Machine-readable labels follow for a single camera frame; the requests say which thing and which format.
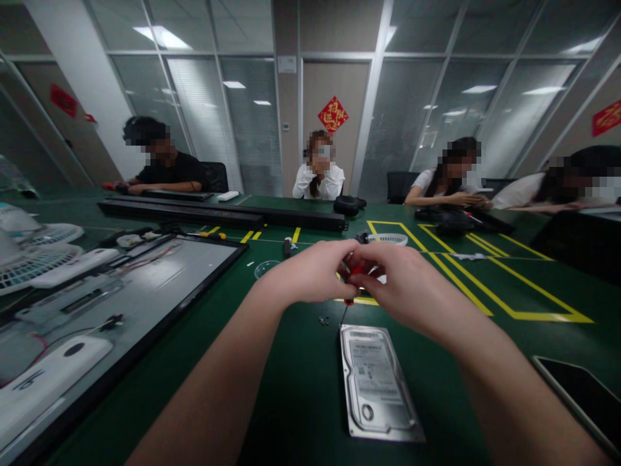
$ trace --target smartphone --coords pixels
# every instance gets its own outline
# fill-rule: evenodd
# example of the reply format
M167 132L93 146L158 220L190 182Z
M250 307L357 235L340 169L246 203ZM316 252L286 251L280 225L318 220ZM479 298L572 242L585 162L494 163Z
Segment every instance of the smartphone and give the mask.
M593 436L621 458L621 400L585 368L541 356L532 361Z

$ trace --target hard drive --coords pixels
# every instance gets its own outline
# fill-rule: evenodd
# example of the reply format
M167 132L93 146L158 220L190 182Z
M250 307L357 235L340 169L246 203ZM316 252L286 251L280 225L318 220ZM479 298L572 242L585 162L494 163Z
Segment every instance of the hard drive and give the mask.
M425 442L388 330L340 326L352 437Z

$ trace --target green workbench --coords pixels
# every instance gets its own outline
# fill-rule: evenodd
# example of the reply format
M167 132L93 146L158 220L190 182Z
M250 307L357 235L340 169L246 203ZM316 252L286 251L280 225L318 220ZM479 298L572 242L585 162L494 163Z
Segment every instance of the green workbench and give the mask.
M15 196L0 200L40 214L40 222L76 223L89 248L116 228L155 222L104 217L99 190L47 190L39 201ZM242 195L229 201L331 212L331 203ZM267 225L261 232L220 228L250 249L110 391L43 462L47 465L118 465L226 325L255 282L254 268L282 260L282 241L295 237L303 249L321 239L352 238L362 230L399 232L490 315L527 357L542 355L585 366L614 393L621 393L621 289L547 260L525 245L546 222L542 216L498 212L517 226L511 238L495 234L439 239L414 219L413 209L369 205L344 233ZM213 225L202 226L210 231ZM482 252L490 260L459 261L445 253ZM427 437L425 444L354 439L347 432L338 323L342 302L296 304L285 313L265 368L240 463L436 464L488 463L474 411L453 357L424 337L401 327L369 298L360 298L346 324L386 327ZM329 317L324 327L318 317Z

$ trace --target black chair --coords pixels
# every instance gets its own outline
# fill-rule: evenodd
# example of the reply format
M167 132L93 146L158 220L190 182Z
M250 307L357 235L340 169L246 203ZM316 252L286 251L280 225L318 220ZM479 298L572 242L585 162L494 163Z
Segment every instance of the black chair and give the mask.
M226 165L222 162L201 162L205 167L209 191L228 192L228 179L226 178Z
M484 193L488 199L492 199L496 194L505 189L506 186L513 183L515 178L487 178L485 179L484 188L491 188L494 191Z
M386 175L388 178L388 203L403 204L412 184L420 173L388 172Z

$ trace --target white shirt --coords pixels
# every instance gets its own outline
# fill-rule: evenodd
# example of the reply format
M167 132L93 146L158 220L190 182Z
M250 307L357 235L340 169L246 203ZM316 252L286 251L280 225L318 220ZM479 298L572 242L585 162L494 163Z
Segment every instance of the white shirt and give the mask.
M325 173L318 186L318 197L311 196L311 189L309 188L309 184L315 176L317 175L306 164L302 164L298 170L296 185L293 187L293 197L299 199L304 196L304 199L334 201L341 194L341 189L345 182L345 172L341 168L332 165L330 170Z
M430 168L429 170L425 170L419 176L417 176L411 188L413 188L414 186L418 186L422 190L420 195L425 196L425 193L427 192L427 188L429 188L429 185L431 184L431 180L433 179L434 173L435 173L435 168ZM469 194L476 194L477 188L475 186L461 186L460 191L464 191ZM438 197L442 195L444 195L444 192L434 194L433 196Z
M494 208L508 209L532 205L550 205L550 202L532 202L532 198L535 197L537 191L539 191L541 187L544 176L545 173L534 173L514 181L494 196L492 199ZM601 197L579 197L577 201L593 206L609 204L609 202Z

